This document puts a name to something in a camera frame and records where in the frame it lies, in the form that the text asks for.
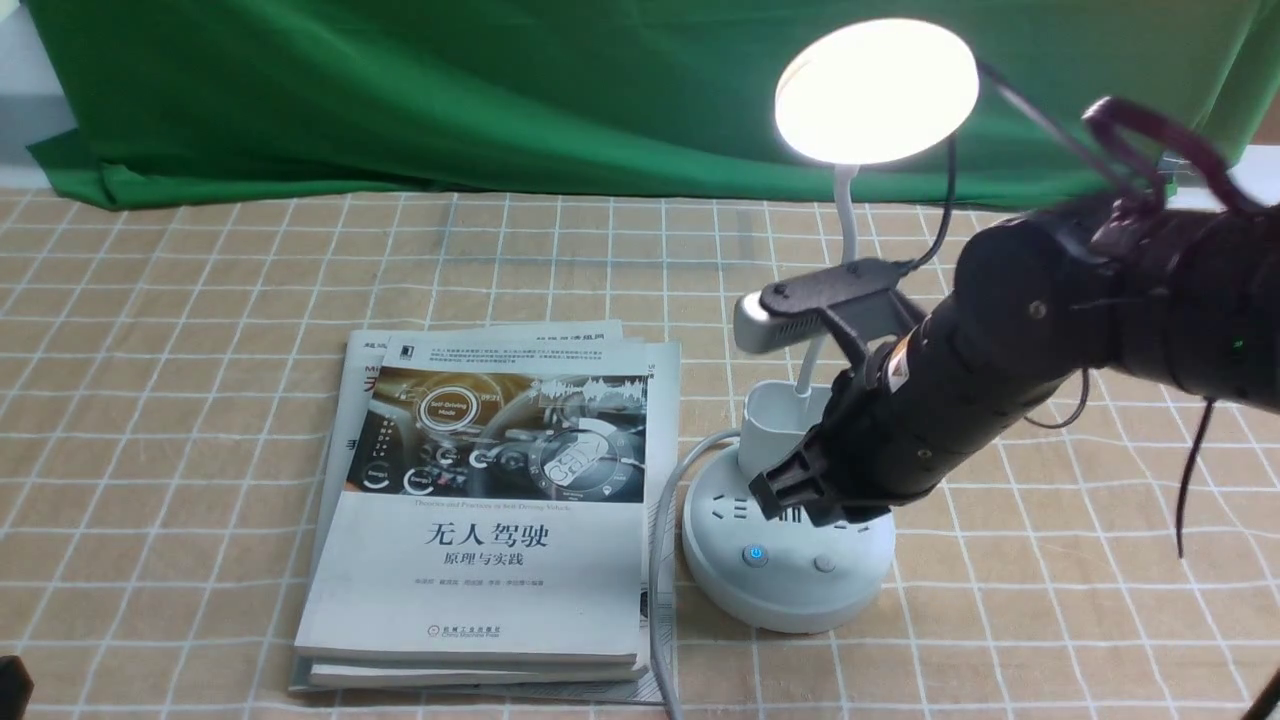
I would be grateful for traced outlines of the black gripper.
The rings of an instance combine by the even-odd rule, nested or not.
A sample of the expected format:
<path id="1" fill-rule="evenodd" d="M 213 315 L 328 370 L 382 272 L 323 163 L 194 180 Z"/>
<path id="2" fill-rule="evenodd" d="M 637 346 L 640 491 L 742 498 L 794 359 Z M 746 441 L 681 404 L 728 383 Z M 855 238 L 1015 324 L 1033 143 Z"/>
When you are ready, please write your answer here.
<path id="1" fill-rule="evenodd" d="M 924 498 L 1085 364 L 1085 314 L 1027 305 L 940 305 L 868 352 L 884 310 L 822 319 L 851 366 L 820 421 L 748 483 L 764 519 L 801 509 L 813 527 L 861 527 Z"/>

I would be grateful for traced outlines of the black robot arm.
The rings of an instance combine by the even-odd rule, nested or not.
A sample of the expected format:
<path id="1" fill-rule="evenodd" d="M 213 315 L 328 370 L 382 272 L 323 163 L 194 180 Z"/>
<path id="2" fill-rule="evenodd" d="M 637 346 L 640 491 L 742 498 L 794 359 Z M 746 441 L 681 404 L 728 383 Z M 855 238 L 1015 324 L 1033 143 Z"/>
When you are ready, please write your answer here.
<path id="1" fill-rule="evenodd" d="M 1277 209 L 1124 214 L 1084 199 L 974 234 L 931 311 L 867 258 L 767 286 L 849 360 L 820 420 L 754 471 L 765 518 L 863 523 L 928 496 L 1074 373 L 1277 411 Z"/>

